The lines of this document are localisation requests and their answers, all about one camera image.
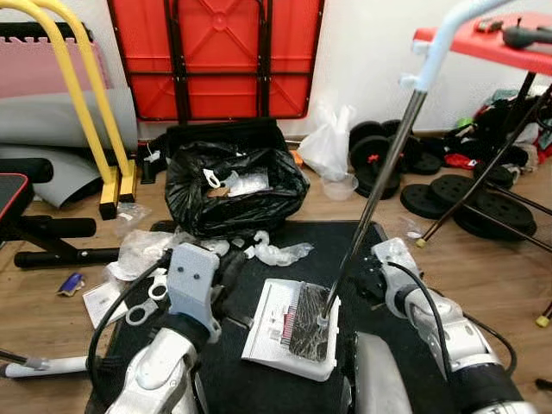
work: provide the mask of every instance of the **clear plastic container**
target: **clear plastic container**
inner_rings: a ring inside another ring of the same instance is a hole
[[[324,177],[321,177],[320,180],[324,194],[335,201],[348,199],[359,186],[359,180],[353,174],[347,174],[341,181],[331,181]]]

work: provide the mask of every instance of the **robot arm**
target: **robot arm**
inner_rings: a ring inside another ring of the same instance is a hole
[[[531,404],[524,402],[499,358],[479,328],[464,317],[461,307],[430,291],[445,333],[448,361],[443,360],[430,303],[408,273],[388,264],[397,263],[419,275],[416,263],[401,239],[384,241],[374,246],[372,252],[382,263],[387,307],[396,317],[410,321],[430,347],[443,375],[446,377],[446,373],[450,373],[450,378],[446,379],[462,413],[536,413]]]
[[[167,273],[171,307],[163,328],[130,362],[122,392],[107,413],[204,411],[195,368],[203,347],[221,334],[211,311],[220,292],[220,286],[211,286],[218,266],[218,256],[207,250],[187,243],[174,248]]]

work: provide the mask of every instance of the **black weight plate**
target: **black weight plate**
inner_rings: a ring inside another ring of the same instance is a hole
[[[359,186],[356,188],[356,192],[362,195],[363,197],[368,198],[370,192],[372,192],[373,186],[376,183],[377,175],[374,173],[374,169],[370,166],[362,166],[355,170],[355,177],[359,180]],[[400,187],[400,174],[396,171],[393,171],[383,195],[381,196],[382,200],[387,200],[391,198],[395,192],[397,192]]]
[[[400,202],[409,212],[431,220],[441,218],[448,210],[433,197],[426,184],[407,185],[400,193]]]
[[[503,229],[502,227],[489,222],[485,218],[477,216],[469,210],[460,210],[456,212],[454,220],[468,233],[483,239],[504,240],[507,242],[519,242],[524,240],[523,237],[516,235],[507,229]],[[529,223],[529,225],[517,229],[524,232],[526,235],[534,235],[536,233],[536,223],[533,221]]]
[[[362,138],[349,152],[351,166],[356,170],[377,160],[385,160],[388,150],[389,139],[382,135]]]
[[[349,150],[356,145],[358,141],[367,136],[388,136],[379,122],[376,121],[365,121],[361,122],[358,125],[354,126],[351,129],[351,132],[348,134],[348,147]]]
[[[485,169],[485,163],[480,162],[474,168],[474,178],[479,178]],[[487,175],[486,181],[489,181],[495,185],[499,185],[503,188],[511,188],[514,185],[514,176],[511,172],[505,169],[503,166],[495,166]]]
[[[523,228],[534,221],[530,210],[523,204],[500,194],[482,192],[475,198],[478,210],[515,228]]]
[[[389,137],[389,142],[396,138],[396,135]],[[405,143],[405,149],[403,149],[403,156],[400,158],[398,165],[403,173],[407,173],[410,169],[410,165],[419,161],[422,157],[422,144],[417,138],[409,136]]]
[[[434,179],[430,184],[431,192],[448,207],[455,205],[467,193],[474,181],[461,175],[446,174]]]
[[[381,124],[381,128],[385,131],[385,136],[391,136],[397,134],[398,126],[400,125],[400,119],[390,119]]]
[[[420,159],[409,165],[410,173],[420,175],[434,175],[439,173],[442,163],[435,155],[422,153]]]
[[[461,229],[466,230],[470,235],[475,235],[482,239],[497,240],[497,237],[492,233],[492,231],[489,231],[481,226],[481,223],[474,220],[474,218],[470,216],[467,211],[457,211],[453,215],[453,218],[456,224],[458,224]]]

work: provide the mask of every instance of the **white handle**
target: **white handle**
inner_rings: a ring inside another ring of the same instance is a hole
[[[162,287],[163,292],[159,295],[155,294],[155,289]],[[154,276],[154,282],[151,286],[149,286],[149,289],[147,290],[148,296],[153,300],[162,300],[166,296],[166,273],[163,274],[156,274]]]
[[[218,180],[213,170],[208,170],[207,168],[204,168],[204,176],[211,187],[220,188],[221,182]]]
[[[146,299],[146,302],[144,302],[143,304],[137,304],[136,306],[133,306],[132,308],[127,310],[127,313],[125,314],[124,318],[130,326],[140,326],[144,322],[146,322],[149,316],[155,313],[155,311],[158,309],[159,309],[159,306],[157,306],[155,301],[151,298],[148,298]],[[140,319],[135,321],[132,319],[132,314],[137,311],[142,311],[144,312],[144,314]]]
[[[47,360],[46,369],[34,369],[19,364],[8,364],[5,367],[6,378],[41,377],[43,375],[55,375],[60,373],[79,373],[86,371],[86,357],[75,356],[73,358],[59,358]]]
[[[513,0],[467,0],[450,10],[431,42],[428,57],[423,64],[422,71],[417,77],[414,88],[421,92],[427,92],[430,89],[455,39],[455,34],[463,23],[512,1]]]

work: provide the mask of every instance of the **wooden floor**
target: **wooden floor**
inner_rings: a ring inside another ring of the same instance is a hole
[[[346,202],[332,202],[322,193],[318,178],[309,173],[312,184],[295,220],[358,219],[365,199],[354,194]],[[430,182],[434,177],[409,175],[405,184]],[[155,185],[139,185],[137,201],[153,210],[142,224],[169,218],[163,198],[165,176]],[[552,163],[522,177],[514,190],[535,201],[552,206]],[[97,219],[94,237],[75,240],[79,247],[116,247],[120,242],[112,231],[113,222],[102,222],[97,214],[97,198],[89,198],[69,210],[56,211],[35,202],[28,214],[60,217],[91,216]],[[536,213],[537,235],[551,242],[552,219]],[[406,211],[398,196],[381,202],[375,220],[389,236],[405,236],[403,217],[414,220],[422,229],[428,220]],[[20,250],[33,249],[25,242],[10,242],[0,250],[0,346],[20,354],[67,357],[86,354],[92,326],[82,300],[82,291],[73,298],[55,295],[72,272],[86,277],[86,288],[103,281],[102,267],[21,271],[13,265]],[[552,299],[552,254],[528,242],[500,243],[478,239],[447,223],[421,250],[411,251],[425,271],[426,282],[459,302],[465,311],[490,324],[511,340],[519,365],[514,380],[523,395],[541,413],[552,413],[552,393],[539,392],[533,385],[537,377],[552,379],[552,327],[539,329],[535,318]],[[493,339],[492,345],[503,361],[507,353]],[[71,377],[13,381],[0,380],[3,414],[82,413],[91,386],[85,374]]]

